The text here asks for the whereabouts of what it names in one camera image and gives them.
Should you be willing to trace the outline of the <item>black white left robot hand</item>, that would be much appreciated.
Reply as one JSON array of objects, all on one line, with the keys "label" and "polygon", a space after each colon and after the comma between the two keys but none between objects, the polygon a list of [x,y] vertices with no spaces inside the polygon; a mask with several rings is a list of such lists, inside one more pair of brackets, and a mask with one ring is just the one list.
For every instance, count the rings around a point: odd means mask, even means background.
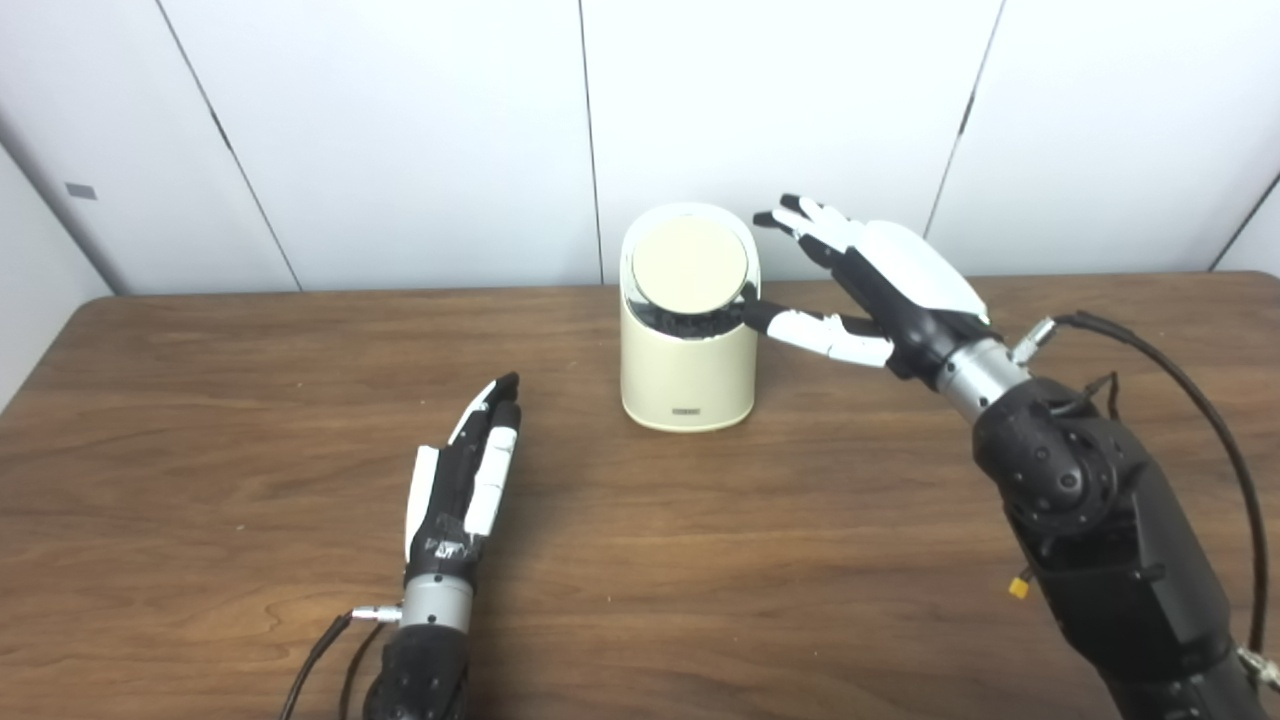
[{"label": "black white left robot hand", "polygon": [[516,372],[490,380],[444,446],[419,447],[406,505],[406,585],[436,575],[475,583],[518,441],[518,386]]}]

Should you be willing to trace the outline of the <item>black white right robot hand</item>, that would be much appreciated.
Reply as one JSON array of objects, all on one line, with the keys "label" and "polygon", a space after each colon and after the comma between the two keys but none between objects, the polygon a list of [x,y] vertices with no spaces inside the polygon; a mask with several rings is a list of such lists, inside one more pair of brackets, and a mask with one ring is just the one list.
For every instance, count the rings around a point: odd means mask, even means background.
[{"label": "black white right robot hand", "polygon": [[753,224],[791,236],[864,316],[822,315],[763,299],[744,323],[762,336],[838,363],[883,366],[938,388],[947,360],[997,338],[986,302],[932,245],[892,222],[855,222],[809,197],[785,193]]}]

